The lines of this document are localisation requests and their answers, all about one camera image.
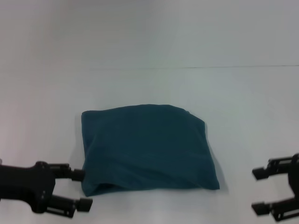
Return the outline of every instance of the white table surface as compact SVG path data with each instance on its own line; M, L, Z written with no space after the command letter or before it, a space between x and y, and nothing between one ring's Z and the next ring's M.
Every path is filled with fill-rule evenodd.
M1 1L3 164L81 168L83 111L170 104L206 122L221 190L95 196L73 219L2 200L0 222L274 223L250 205L292 196L287 178L256 182L251 170L298 152L297 11L291 0ZM54 193L83 196L63 180Z

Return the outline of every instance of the dark green pillow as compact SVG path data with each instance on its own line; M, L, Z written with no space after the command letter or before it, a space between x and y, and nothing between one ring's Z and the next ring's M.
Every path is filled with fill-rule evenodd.
M219 189L205 123L170 105L82 113L87 196L144 189Z

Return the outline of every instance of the white backdrop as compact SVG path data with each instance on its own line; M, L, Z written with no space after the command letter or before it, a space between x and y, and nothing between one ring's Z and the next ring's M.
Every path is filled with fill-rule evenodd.
M83 164L80 115L170 104L203 119L221 190L94 197L73 219L1 201L1 223L270 224L251 203L292 196L251 170L298 152L296 1L0 1L0 158ZM54 191L83 196L78 183ZM298 220L286 222L298 223Z

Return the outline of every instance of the teal cloth bag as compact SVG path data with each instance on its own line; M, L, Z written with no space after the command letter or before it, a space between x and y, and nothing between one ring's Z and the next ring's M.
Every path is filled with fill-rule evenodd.
M82 113L86 196L145 189L219 189L205 123L170 105Z

